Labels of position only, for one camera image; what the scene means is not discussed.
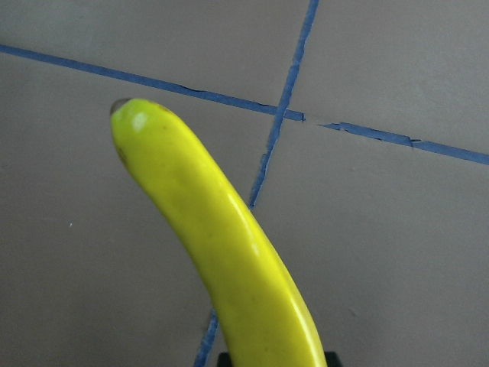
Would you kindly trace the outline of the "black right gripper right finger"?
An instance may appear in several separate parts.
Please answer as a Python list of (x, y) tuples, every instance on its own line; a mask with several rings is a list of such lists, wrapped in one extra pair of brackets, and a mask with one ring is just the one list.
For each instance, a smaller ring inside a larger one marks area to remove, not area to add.
[(325, 360), (328, 367), (339, 367), (339, 357), (334, 351), (325, 351)]

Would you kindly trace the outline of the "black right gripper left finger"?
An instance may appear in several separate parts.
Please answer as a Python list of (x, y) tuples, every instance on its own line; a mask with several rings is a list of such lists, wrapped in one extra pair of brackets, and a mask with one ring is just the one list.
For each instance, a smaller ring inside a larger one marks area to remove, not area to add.
[(221, 352), (218, 355), (217, 367), (232, 367), (232, 359), (228, 352)]

